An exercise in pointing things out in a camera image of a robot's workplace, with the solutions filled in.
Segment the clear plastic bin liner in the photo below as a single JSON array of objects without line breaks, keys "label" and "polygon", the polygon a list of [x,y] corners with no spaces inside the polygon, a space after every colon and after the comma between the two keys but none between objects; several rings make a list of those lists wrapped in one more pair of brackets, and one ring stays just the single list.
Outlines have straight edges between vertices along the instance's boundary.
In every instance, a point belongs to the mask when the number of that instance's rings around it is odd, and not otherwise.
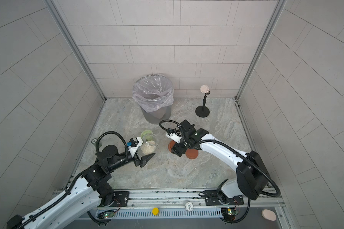
[{"label": "clear plastic bin liner", "polygon": [[135,82],[132,98],[145,112],[155,112],[173,104],[174,85],[162,74],[149,74]]}]

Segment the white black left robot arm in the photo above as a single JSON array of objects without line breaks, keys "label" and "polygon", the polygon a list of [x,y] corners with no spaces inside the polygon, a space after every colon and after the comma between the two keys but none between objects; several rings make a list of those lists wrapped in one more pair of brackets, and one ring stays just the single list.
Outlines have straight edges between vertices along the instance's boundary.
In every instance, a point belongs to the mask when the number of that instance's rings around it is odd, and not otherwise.
[{"label": "white black left robot arm", "polygon": [[154,155],[139,157],[127,149],[120,154],[116,146],[106,146],[97,153],[95,163],[79,173],[69,188],[37,210],[25,216],[15,215],[6,227],[62,229],[99,205],[110,206],[115,199],[114,190],[108,183],[111,173],[131,162],[142,168]]}]

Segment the small green can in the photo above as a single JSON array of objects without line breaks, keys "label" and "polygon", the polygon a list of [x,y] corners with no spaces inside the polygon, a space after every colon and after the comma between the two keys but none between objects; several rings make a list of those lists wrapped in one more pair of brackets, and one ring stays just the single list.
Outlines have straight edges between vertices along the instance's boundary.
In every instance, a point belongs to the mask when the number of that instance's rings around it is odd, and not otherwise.
[{"label": "small green can", "polygon": [[97,139],[96,139],[96,138],[92,139],[92,140],[91,140],[91,143],[92,143],[93,145],[96,145]]}]

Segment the pink round pad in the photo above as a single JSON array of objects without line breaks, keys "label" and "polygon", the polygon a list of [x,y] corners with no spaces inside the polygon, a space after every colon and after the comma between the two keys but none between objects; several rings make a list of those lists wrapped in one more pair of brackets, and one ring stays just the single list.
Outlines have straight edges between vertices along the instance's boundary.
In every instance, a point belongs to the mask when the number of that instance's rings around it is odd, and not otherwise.
[{"label": "pink round pad", "polygon": [[277,219],[276,213],[268,209],[264,209],[261,212],[261,215],[264,219],[269,220],[269,221],[276,221]]}]

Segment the right circuit board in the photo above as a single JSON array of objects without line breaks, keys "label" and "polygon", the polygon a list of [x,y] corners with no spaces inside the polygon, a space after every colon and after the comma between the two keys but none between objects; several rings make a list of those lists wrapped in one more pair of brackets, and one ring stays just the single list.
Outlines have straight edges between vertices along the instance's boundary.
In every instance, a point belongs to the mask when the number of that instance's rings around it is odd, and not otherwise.
[{"label": "right circuit board", "polygon": [[222,208],[221,209],[221,220],[228,223],[233,223],[237,216],[239,215],[240,211],[238,209],[231,209],[231,208]]}]

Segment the left circuit board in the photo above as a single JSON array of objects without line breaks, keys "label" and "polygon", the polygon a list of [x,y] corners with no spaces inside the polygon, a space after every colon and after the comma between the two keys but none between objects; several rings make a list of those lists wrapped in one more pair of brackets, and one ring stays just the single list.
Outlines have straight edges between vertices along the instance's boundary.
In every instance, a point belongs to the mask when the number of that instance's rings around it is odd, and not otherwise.
[{"label": "left circuit board", "polygon": [[100,211],[97,214],[97,219],[100,220],[111,220],[116,215],[115,210],[106,210],[106,211]]}]

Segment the black microphone stand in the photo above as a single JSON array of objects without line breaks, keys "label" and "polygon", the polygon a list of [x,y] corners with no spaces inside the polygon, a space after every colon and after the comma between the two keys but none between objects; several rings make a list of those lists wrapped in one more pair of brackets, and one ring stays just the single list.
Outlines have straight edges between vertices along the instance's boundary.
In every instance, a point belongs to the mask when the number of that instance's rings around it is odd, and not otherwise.
[{"label": "black microphone stand", "polygon": [[208,117],[210,115],[210,110],[209,108],[207,108],[205,105],[206,105],[206,102],[207,102],[207,94],[205,94],[204,98],[203,98],[203,105],[202,106],[198,106],[196,108],[196,115],[198,117],[202,117],[202,118],[205,118],[205,117]]}]

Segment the green lidded rice jar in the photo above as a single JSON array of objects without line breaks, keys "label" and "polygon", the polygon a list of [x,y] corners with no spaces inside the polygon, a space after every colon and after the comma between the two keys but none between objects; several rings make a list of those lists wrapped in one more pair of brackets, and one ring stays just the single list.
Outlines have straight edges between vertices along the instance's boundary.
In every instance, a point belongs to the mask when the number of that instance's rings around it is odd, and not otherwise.
[{"label": "green lidded rice jar", "polygon": [[143,138],[143,137],[144,137],[145,135],[147,135],[147,134],[153,134],[153,132],[152,132],[151,130],[144,130],[144,131],[141,133],[140,137]]}]

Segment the aluminium rail frame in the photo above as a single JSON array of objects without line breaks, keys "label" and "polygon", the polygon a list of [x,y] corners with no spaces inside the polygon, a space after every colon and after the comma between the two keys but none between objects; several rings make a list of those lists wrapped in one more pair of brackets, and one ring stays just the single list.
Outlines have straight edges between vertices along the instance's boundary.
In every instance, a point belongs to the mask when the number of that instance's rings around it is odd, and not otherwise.
[{"label": "aluminium rail frame", "polygon": [[[104,224],[111,220],[118,219],[188,219],[188,218],[222,218],[221,209],[231,208],[240,211],[236,219],[239,219],[245,212],[248,199],[243,196],[244,205],[218,205],[207,206],[205,199],[198,194],[202,189],[130,189],[117,190],[129,191],[129,200],[126,207],[101,207],[100,205],[92,210],[90,214],[97,224]],[[192,202],[194,209],[191,212],[185,210],[186,202]],[[158,208],[159,215],[154,216],[152,209]],[[117,213],[111,220],[97,219],[100,211],[115,210]]]}]

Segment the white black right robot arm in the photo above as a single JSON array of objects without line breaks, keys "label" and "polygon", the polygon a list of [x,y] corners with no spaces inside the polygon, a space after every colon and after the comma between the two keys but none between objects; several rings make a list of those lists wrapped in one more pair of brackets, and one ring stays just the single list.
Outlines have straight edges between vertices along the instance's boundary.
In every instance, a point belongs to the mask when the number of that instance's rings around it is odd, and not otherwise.
[{"label": "white black right robot arm", "polygon": [[171,152],[177,156],[186,154],[189,149],[202,150],[214,155],[236,172],[235,180],[225,180],[217,189],[217,198],[224,204],[236,196],[246,196],[256,200],[264,194],[264,188],[269,183],[269,173],[260,155],[234,149],[218,139],[205,129],[195,129],[187,120],[174,122],[176,129],[165,128],[166,136],[175,142]]}]

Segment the red lidded rice jar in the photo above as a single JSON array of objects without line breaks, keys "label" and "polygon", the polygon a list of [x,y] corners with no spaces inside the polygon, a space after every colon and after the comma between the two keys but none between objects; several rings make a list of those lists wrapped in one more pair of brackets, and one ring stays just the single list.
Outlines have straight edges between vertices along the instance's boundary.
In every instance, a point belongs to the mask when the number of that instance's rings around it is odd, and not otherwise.
[{"label": "red lidded rice jar", "polygon": [[153,133],[147,133],[142,137],[141,151],[146,155],[150,155],[156,151],[159,141]]}]

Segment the metal mesh waste bin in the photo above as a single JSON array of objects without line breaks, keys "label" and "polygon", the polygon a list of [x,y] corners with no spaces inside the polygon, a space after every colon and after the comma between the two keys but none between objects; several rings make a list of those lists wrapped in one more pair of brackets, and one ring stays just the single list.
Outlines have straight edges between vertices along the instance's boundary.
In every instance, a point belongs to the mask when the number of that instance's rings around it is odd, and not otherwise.
[{"label": "metal mesh waste bin", "polygon": [[171,115],[171,106],[161,108],[155,112],[147,113],[142,109],[146,120],[152,124],[158,124],[163,119],[168,119]]}]

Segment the yellow round button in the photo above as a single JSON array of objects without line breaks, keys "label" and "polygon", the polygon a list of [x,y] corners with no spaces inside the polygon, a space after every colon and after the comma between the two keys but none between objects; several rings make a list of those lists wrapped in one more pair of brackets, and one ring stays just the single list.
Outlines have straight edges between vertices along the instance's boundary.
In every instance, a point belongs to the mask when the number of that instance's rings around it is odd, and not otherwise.
[{"label": "yellow round button", "polygon": [[158,208],[153,208],[152,209],[152,214],[154,215],[154,216],[157,216],[157,215],[159,215],[159,209]]}]

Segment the aluminium corner profile right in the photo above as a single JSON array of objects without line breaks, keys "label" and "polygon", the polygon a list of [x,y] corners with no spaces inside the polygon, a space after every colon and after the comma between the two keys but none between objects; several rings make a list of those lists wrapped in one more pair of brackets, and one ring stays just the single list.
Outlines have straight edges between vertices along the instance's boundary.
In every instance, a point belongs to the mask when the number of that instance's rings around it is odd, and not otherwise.
[{"label": "aluminium corner profile right", "polygon": [[255,66],[257,65],[257,63],[258,63],[258,61],[260,59],[260,56],[261,56],[261,54],[262,54],[262,52],[263,52],[263,50],[264,50],[264,48],[265,48],[269,38],[270,38],[270,35],[272,34],[272,32],[274,30],[275,24],[276,24],[277,20],[279,19],[280,14],[283,11],[285,3],[286,3],[285,0],[277,1],[277,4],[276,4],[276,6],[274,8],[274,11],[273,11],[273,14],[270,17],[268,25],[267,25],[267,27],[266,27],[266,29],[264,31],[264,34],[263,34],[263,36],[261,38],[261,41],[260,41],[260,43],[258,45],[258,48],[257,48],[257,50],[256,50],[256,52],[254,54],[254,57],[253,57],[253,59],[252,59],[252,61],[250,63],[250,66],[249,66],[249,68],[247,70],[245,78],[244,78],[244,80],[242,82],[242,85],[241,85],[241,87],[239,89],[239,92],[238,92],[238,94],[236,96],[236,101],[239,101],[240,98],[242,97],[243,92],[245,90],[245,87],[247,86],[247,84],[249,82],[249,79],[250,79],[251,75],[253,74]]}]

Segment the aluminium corner profile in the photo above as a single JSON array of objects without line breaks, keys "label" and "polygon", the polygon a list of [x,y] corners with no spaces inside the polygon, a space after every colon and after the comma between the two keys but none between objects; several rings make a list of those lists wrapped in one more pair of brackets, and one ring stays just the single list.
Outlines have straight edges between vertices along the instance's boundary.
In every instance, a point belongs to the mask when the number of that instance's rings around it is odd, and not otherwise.
[{"label": "aluminium corner profile", "polygon": [[54,21],[56,22],[57,26],[59,27],[61,33],[63,34],[66,42],[70,46],[73,54],[75,55],[76,59],[78,60],[79,64],[81,65],[82,69],[86,73],[86,75],[91,80],[92,84],[95,86],[96,90],[98,91],[99,95],[101,96],[102,100],[105,102],[107,99],[104,96],[99,84],[97,83],[89,65],[86,63],[86,59],[84,55],[81,53],[78,45],[76,44],[74,38],[72,37],[70,30],[68,29],[65,21],[62,19],[58,9],[56,8],[54,1],[44,0],[46,7],[48,8],[51,16],[53,17]]},{"label": "aluminium corner profile", "polygon": [[245,90],[245,87],[247,86],[247,84],[249,82],[249,79],[250,79],[251,75],[253,74],[255,66],[257,65],[257,63],[258,63],[258,61],[260,59],[260,56],[261,56],[261,54],[262,54],[262,52],[263,52],[263,50],[264,50],[264,48],[265,48],[269,38],[270,38],[270,35],[272,34],[272,32],[274,30],[275,24],[276,24],[277,20],[279,19],[280,14],[283,11],[285,3],[286,3],[285,0],[277,1],[277,4],[276,4],[276,6],[274,8],[274,11],[273,11],[273,14],[270,17],[268,25],[267,25],[267,27],[266,27],[266,29],[264,31],[264,34],[263,34],[263,36],[261,38],[261,41],[260,41],[260,43],[258,45],[258,48],[257,48],[257,50],[256,50],[256,52],[254,54],[254,57],[253,57],[253,59],[252,59],[252,61],[250,63],[250,66],[249,66],[249,68],[247,70],[245,78],[244,78],[244,80],[242,82],[242,85],[241,85],[241,87],[239,89],[239,92],[238,92],[238,94],[236,96],[236,101],[239,101],[240,98],[242,97],[243,92]]}]

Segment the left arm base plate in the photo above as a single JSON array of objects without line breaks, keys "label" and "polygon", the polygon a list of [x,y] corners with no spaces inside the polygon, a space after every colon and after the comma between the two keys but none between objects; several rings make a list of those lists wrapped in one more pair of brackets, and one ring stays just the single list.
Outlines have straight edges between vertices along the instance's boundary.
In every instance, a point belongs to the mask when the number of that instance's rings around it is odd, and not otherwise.
[{"label": "left arm base plate", "polygon": [[106,195],[105,198],[102,198],[101,207],[126,207],[129,200],[129,191],[116,191],[112,194]]}]

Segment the aluminium corner profile left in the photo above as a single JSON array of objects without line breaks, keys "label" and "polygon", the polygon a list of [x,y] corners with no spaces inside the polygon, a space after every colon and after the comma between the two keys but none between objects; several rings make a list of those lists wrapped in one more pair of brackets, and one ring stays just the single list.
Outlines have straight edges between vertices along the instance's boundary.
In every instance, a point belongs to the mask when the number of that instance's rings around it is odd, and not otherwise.
[{"label": "aluminium corner profile left", "polygon": [[76,44],[74,38],[72,37],[70,30],[68,29],[65,21],[62,19],[58,9],[56,8],[54,1],[44,0],[46,7],[48,8],[51,16],[53,17],[54,21],[56,22],[57,26],[59,27],[61,33],[63,34],[66,42],[70,46],[73,54],[75,55],[76,59],[78,60],[79,64],[81,65],[82,69],[86,73],[86,75],[91,80],[92,84],[95,86],[96,90],[98,91],[99,95],[101,96],[102,100],[105,102],[107,99],[104,96],[99,84],[97,83],[89,65],[86,63],[86,59],[84,55],[81,53],[78,45]]}]

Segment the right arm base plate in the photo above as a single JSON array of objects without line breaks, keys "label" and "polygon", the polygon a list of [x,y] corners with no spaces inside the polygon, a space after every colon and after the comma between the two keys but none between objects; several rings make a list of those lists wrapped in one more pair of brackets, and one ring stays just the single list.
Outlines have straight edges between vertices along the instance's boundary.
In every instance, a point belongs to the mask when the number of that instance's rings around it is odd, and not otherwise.
[{"label": "right arm base plate", "polygon": [[226,206],[226,205],[244,205],[242,196],[234,196],[233,198],[226,197],[223,192],[218,190],[204,190],[199,192],[200,197],[205,199],[207,206]]}]

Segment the circuit board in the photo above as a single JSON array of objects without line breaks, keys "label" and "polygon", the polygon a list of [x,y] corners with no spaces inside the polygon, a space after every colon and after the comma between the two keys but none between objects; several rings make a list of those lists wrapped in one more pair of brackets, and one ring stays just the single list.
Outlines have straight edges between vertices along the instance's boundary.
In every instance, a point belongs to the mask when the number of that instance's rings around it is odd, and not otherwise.
[{"label": "circuit board", "polygon": [[228,223],[233,223],[237,216],[239,215],[240,211],[238,209],[231,209],[231,208],[222,208],[221,209],[221,220]]},{"label": "circuit board", "polygon": [[97,219],[100,220],[111,220],[116,215],[115,210],[106,210],[106,211],[100,211],[97,214]]}]

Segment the red jar lid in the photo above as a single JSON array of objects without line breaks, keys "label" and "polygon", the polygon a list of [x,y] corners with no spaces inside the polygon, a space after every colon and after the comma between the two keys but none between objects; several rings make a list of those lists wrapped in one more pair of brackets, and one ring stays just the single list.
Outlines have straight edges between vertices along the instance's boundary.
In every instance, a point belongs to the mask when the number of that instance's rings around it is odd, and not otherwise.
[{"label": "red jar lid", "polygon": [[196,149],[187,149],[185,153],[186,157],[193,160],[196,159],[199,155],[199,151]]},{"label": "red jar lid", "polygon": [[171,140],[170,143],[168,144],[168,150],[174,154],[173,147],[176,144],[175,141]]}]

